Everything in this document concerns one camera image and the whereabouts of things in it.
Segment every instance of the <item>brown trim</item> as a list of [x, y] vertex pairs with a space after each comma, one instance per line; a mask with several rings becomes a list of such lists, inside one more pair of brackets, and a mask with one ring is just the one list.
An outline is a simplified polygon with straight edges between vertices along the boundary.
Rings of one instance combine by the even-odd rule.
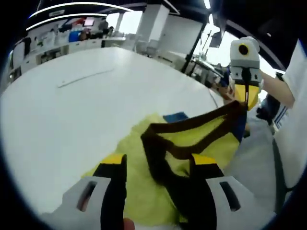
[[[165, 151], [170, 152], [176, 159], [188, 160], [191, 158], [192, 153], [200, 154], [212, 142], [229, 133], [233, 127], [233, 120], [243, 113], [246, 113], [246, 107], [244, 104], [239, 103], [238, 101], [234, 101], [217, 110], [190, 118], [188, 120], [169, 124], [150, 124], [147, 130], [142, 134], [142, 138], [152, 138], [152, 140], [155, 142], [155, 145], [163, 147]], [[164, 139], [158, 135], [159, 133], [176, 133], [197, 128], [220, 116], [225, 116], [225, 120], [210, 134], [192, 146], [180, 147], [175, 145], [170, 140]]]

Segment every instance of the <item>white sleeve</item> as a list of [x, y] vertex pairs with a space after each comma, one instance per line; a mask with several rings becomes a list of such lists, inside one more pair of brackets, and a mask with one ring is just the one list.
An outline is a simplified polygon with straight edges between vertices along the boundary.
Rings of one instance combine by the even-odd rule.
[[300, 91], [306, 90], [302, 89], [303, 87], [306, 87], [304, 86], [305, 84], [303, 84], [305, 81], [304, 75], [306, 66], [306, 53], [301, 42], [298, 40], [292, 54], [290, 64], [286, 70], [286, 73], [283, 75], [283, 79], [289, 86], [295, 99], [298, 99], [298, 94]]

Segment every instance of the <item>white cabinet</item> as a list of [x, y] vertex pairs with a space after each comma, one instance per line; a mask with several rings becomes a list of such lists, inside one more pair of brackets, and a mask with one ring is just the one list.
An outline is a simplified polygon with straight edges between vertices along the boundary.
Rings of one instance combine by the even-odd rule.
[[69, 44], [69, 54], [81, 51], [81, 50], [85, 50], [86, 47], [86, 41], [82, 41], [82, 42], [71, 42]]
[[86, 41], [86, 49], [101, 48], [102, 39], [93, 39]]
[[28, 70], [37, 66], [36, 55], [30, 55], [21, 64], [21, 74], [26, 73]]

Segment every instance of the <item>white table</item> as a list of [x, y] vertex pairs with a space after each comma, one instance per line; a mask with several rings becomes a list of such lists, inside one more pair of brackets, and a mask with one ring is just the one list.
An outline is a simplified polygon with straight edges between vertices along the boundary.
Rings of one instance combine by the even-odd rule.
[[193, 117], [216, 108], [210, 90], [194, 79], [117, 47], [39, 65], [7, 88], [0, 105], [7, 164], [36, 213], [58, 207], [62, 194], [146, 115]]

